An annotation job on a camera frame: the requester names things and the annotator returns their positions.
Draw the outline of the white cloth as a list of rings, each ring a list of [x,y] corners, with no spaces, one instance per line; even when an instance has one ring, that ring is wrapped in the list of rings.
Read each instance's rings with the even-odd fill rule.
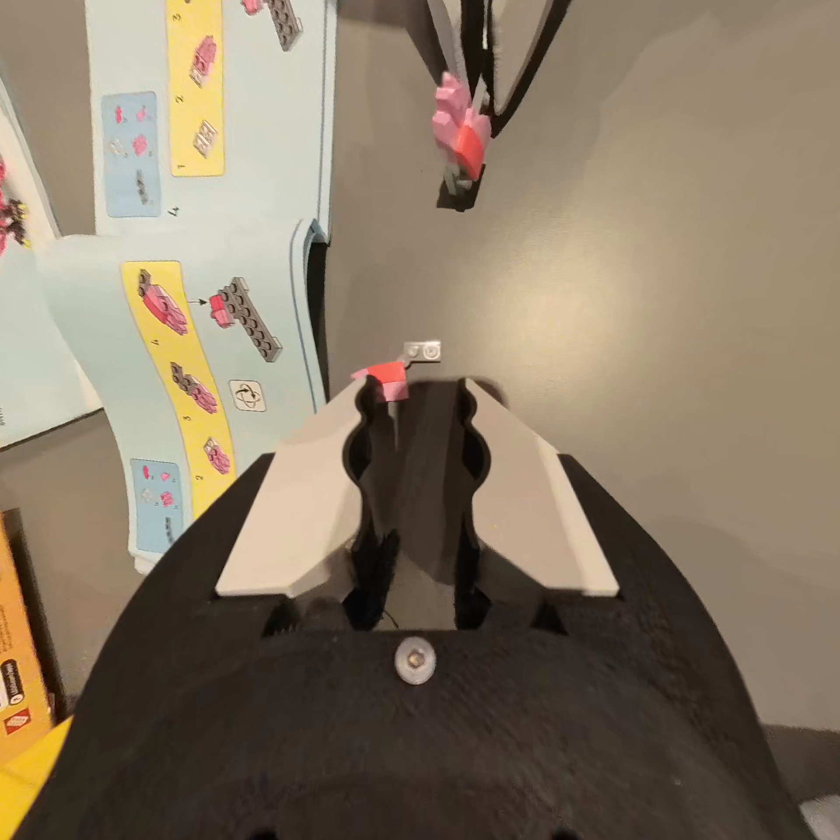
[[[800,812],[816,839],[839,839],[839,794],[804,801]]]

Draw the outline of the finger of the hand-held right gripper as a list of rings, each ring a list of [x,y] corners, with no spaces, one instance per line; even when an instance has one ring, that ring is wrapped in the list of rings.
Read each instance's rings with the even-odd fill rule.
[[[504,130],[524,99],[571,1],[483,3],[482,81],[490,135]]]
[[[445,69],[463,82],[474,99],[488,98],[491,70],[490,2],[428,1]]]

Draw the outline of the open light blue instruction booklet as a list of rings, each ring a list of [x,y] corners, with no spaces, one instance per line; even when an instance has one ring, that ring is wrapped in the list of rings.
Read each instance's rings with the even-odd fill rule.
[[[98,395],[149,573],[324,404],[336,2],[85,2],[94,235],[38,258]]]

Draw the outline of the orange toy set box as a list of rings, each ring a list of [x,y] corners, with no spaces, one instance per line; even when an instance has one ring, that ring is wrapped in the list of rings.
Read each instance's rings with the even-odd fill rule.
[[[1,514],[1,763],[56,724],[62,688],[17,508]]]

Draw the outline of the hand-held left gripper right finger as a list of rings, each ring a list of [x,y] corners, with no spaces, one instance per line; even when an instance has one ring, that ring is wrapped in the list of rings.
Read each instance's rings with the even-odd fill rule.
[[[495,606],[530,624],[555,596],[614,599],[620,584],[560,451],[476,380],[458,382],[462,463],[455,623]]]

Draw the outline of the grey desk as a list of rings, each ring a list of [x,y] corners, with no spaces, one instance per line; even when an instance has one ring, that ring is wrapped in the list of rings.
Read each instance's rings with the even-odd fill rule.
[[[762,724],[838,730],[838,2],[572,2],[437,208],[425,2],[340,2],[332,386],[441,339],[678,565]]]

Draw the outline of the pink red brick wing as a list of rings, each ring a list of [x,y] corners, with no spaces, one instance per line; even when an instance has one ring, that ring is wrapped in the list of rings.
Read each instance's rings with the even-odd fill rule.
[[[374,393],[378,403],[398,403],[409,397],[406,363],[400,358],[392,362],[374,364],[352,373],[354,380],[375,380]]]
[[[446,71],[435,91],[432,131],[446,163],[463,165],[476,178],[487,157],[491,125],[467,86]]]

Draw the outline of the closed booklet red bird cover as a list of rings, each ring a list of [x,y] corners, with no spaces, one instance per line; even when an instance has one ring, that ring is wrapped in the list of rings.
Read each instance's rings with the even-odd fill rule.
[[[1,447],[102,409],[49,310],[37,257],[60,236],[46,189],[1,85]]]

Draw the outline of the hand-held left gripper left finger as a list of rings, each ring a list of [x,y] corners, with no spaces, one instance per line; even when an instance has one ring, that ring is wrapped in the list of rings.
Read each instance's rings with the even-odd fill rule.
[[[373,477],[379,382],[352,380],[279,442],[215,584],[220,597],[332,599],[356,629],[383,618],[400,539]]]

